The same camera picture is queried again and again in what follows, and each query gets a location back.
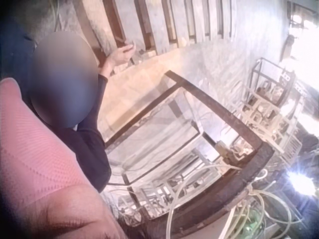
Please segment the forearm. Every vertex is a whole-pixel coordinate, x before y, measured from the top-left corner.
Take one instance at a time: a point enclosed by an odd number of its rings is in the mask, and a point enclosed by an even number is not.
[[[109,79],[114,68],[115,68],[115,62],[110,57],[108,57],[100,71],[100,75]]]

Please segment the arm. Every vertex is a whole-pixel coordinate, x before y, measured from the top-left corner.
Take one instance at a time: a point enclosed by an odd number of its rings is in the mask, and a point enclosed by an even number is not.
[[[127,63],[130,60],[130,58],[134,55],[135,50],[135,45],[127,45],[115,50],[106,59],[99,74],[96,101],[90,113],[78,124],[78,131],[92,131],[98,133],[97,120],[108,78],[116,66]]]

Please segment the hand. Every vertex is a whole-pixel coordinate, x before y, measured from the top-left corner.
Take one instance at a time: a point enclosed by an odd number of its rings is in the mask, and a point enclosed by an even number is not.
[[[130,44],[113,51],[106,59],[100,74],[106,78],[110,77],[111,72],[116,66],[128,63],[136,51],[136,45]]]
[[[128,63],[135,51],[136,45],[134,43],[118,48],[111,53],[111,55],[107,58],[107,61],[109,61],[109,63],[114,67]]]

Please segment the metal rack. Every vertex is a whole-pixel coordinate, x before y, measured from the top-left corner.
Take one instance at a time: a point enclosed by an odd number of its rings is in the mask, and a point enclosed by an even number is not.
[[[225,215],[247,196],[247,185],[251,183],[256,175],[263,169],[269,159],[272,157],[274,151],[271,146],[263,142],[259,136],[257,136],[251,129],[249,129],[240,119],[234,114],[229,112],[220,103],[215,101],[208,94],[191,84],[188,80],[177,75],[172,71],[168,71],[165,74],[166,77],[173,80],[175,84],[166,90],[161,96],[151,102],[145,109],[137,114],[130,122],[128,122],[123,128],[121,128],[113,137],[111,137],[106,143],[106,150],[113,150],[120,145],[126,138],[134,133],[139,127],[143,126],[149,118],[154,115],[154,112],[158,112],[160,108],[171,102],[177,91],[182,90],[189,94],[191,97],[199,100],[218,117],[220,117],[226,124],[234,129],[253,149],[253,152],[243,157],[237,162],[236,166],[241,167],[242,170],[237,172],[235,170],[228,170],[222,177],[216,172],[207,172],[208,175],[216,175],[215,180],[210,179],[204,183],[206,187],[201,191],[194,190],[194,195],[187,200],[182,200],[181,206],[176,210],[173,218],[172,234],[177,238],[193,233],[198,230],[198,225],[208,225],[221,216]],[[181,148],[178,148],[173,154],[176,155],[182,151],[191,142],[198,140],[199,138],[205,139],[212,147],[216,146],[216,142],[203,130],[199,121],[193,121],[192,126],[197,130],[196,136],[183,144]],[[163,161],[169,160],[173,155],[169,155]],[[201,155],[196,155],[198,159],[205,163],[205,158]],[[155,170],[160,167],[163,162],[160,162]],[[174,189],[167,182],[162,185],[162,190],[155,190],[153,198],[150,199],[149,195],[144,199],[133,190],[134,184],[143,178],[145,174],[140,175],[133,181],[129,181],[126,174],[123,173],[122,178],[124,184],[115,186],[125,186],[130,194],[130,197],[134,203],[133,208],[141,215],[141,221],[138,222],[138,227],[143,228],[146,234],[150,238],[163,238],[165,234],[167,210],[165,210],[166,203],[169,204],[169,197],[175,197]],[[156,212],[158,208],[155,204],[152,206],[152,201],[156,201],[161,204],[163,208],[162,213]]]

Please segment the wooden slat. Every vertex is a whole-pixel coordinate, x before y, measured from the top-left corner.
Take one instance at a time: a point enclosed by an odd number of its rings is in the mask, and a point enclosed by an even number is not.
[[[195,39],[196,43],[205,41],[205,26],[203,17],[202,0],[192,0],[194,20],[195,20]]]
[[[169,51],[169,40],[161,0],[146,0],[155,48],[158,55]]]
[[[231,2],[231,39],[236,37],[237,28],[237,0],[230,0]]]
[[[209,39],[213,40],[218,34],[217,0],[208,0]]]
[[[114,0],[122,33],[127,41],[134,41],[138,49],[145,50],[144,38],[134,0]]]
[[[82,0],[91,27],[106,55],[117,48],[115,39],[101,0]]]
[[[195,36],[195,23],[192,0],[185,0],[185,7],[188,23],[188,33],[190,36]]]
[[[222,10],[223,10],[223,38],[230,38],[230,0],[222,0]]]
[[[178,47],[189,45],[187,18],[184,0],[171,1]]]
[[[162,0],[165,21],[167,25],[168,37],[170,40],[176,40],[176,31],[174,26],[173,13],[170,0]]]
[[[203,17],[204,17],[205,34],[209,34],[208,0],[202,0],[202,1],[203,1]]]

